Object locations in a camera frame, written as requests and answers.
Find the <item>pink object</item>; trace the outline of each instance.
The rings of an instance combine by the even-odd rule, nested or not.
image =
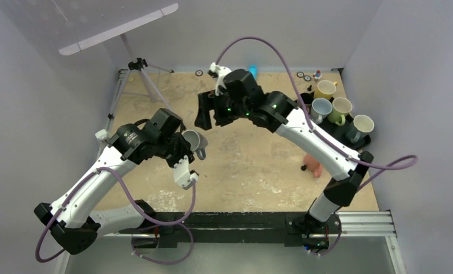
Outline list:
[[[302,161],[307,166],[307,170],[314,173],[315,178],[321,177],[322,165],[312,156],[306,154]]]

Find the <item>wooden table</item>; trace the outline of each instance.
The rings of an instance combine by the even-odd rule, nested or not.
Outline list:
[[[214,88],[214,81],[205,73],[151,75],[158,88],[169,100],[175,113],[188,128],[194,128],[197,114],[197,94]],[[300,92],[305,92],[313,81],[306,82],[294,75]],[[338,82],[334,97],[346,93],[338,72],[323,72],[322,79]],[[264,92],[281,91],[295,99],[286,73],[260,73],[258,83]],[[137,75],[128,82],[126,92],[146,94]],[[122,124],[150,118],[164,107],[142,96],[123,95],[114,123],[114,132]],[[200,174],[197,184],[195,211],[304,211],[322,192],[330,180],[324,170],[319,179],[300,166],[305,153],[286,139],[257,128],[248,120],[239,119],[225,127],[200,131],[208,139],[207,159],[196,159],[191,167]],[[135,199],[144,199],[157,211],[185,211],[191,202],[191,190],[178,187],[165,160],[153,158],[124,177]],[[128,200],[116,185],[97,205],[96,209],[126,206]],[[356,195],[345,210],[378,210],[371,186]]]

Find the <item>black tray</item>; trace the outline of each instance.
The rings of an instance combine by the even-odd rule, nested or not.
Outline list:
[[[306,102],[306,100],[308,102],[309,101],[312,102],[312,99],[310,98],[312,96],[313,96],[312,93],[306,93],[305,92],[305,93],[301,94],[302,100],[304,100],[304,102]],[[349,141],[345,137],[345,133],[349,130],[350,125],[353,122],[353,119],[354,118],[351,115],[347,115],[346,116],[346,123],[343,126],[338,126],[337,124],[331,123],[327,118],[325,118],[322,121],[322,123],[319,124],[319,126],[324,131],[326,131],[329,135],[334,137],[336,140],[341,142],[346,147],[349,147],[349,148],[351,148],[353,150],[361,150],[361,149],[363,149],[364,147],[366,147],[367,145],[369,145],[371,143],[371,136],[368,134],[364,138],[362,138],[359,141],[357,141],[356,143],[354,143],[354,144],[351,143],[351,141]]]

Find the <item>table surface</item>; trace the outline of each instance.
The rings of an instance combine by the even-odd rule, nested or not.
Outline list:
[[[309,171],[301,171],[303,150],[264,128],[255,127],[248,120],[239,119],[209,131],[194,127],[197,94],[215,86],[206,73],[203,76],[194,73],[150,76],[173,111],[184,119],[186,127],[198,130],[208,139],[207,158],[195,159],[191,164],[191,169],[200,174],[195,211],[304,211],[330,180],[325,170],[319,179]],[[295,75],[294,78],[300,92],[305,92],[311,84],[316,87],[313,81],[306,82]],[[334,97],[346,96],[338,72],[323,72],[322,79],[338,82]],[[147,94],[137,74],[132,74],[130,80],[125,92]],[[286,73],[259,73],[257,81],[264,92],[278,90],[296,99]],[[164,107],[162,102],[152,102],[146,96],[122,95],[112,132],[122,124],[150,118],[160,107]],[[156,211],[185,211],[191,203],[191,190],[185,191],[175,184],[172,171],[163,159],[142,162],[124,181],[135,199],[147,201]],[[127,204],[122,189],[115,185],[96,210]],[[377,211],[371,185],[360,191],[351,206],[343,210]]]

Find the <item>gray wall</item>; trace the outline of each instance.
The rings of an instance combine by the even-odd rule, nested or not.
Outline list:
[[[236,38],[267,39],[292,69],[344,67],[381,0],[178,0],[176,12],[132,30],[133,50],[151,63],[179,71],[206,69]],[[274,52],[241,42],[225,65],[283,71]]]
[[[453,1],[384,0],[343,79],[376,123],[375,161],[420,157],[374,183],[408,273],[453,273]]]
[[[34,259],[43,225],[33,208],[88,169],[105,126],[115,73],[108,55],[100,47],[57,55],[36,51],[0,10],[0,273],[51,273],[54,263]],[[52,239],[42,256],[55,250]]]

